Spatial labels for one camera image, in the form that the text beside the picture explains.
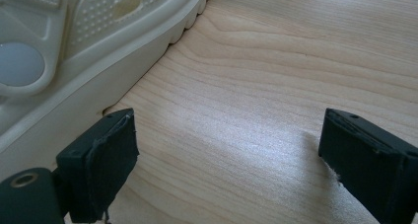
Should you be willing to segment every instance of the white shoe sole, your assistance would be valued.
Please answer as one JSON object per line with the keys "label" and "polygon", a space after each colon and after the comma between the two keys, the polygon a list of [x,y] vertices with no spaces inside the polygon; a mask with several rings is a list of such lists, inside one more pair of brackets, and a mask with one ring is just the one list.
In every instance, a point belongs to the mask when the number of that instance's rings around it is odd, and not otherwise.
{"label": "white shoe sole", "polygon": [[[64,61],[40,94],[0,97],[0,180],[31,167],[52,169],[56,154],[117,103],[206,5],[206,0],[169,1],[165,10],[153,13],[159,23],[140,36],[127,28],[131,41],[112,53],[96,61],[83,55]],[[80,74],[75,67],[86,61],[89,67]]]}

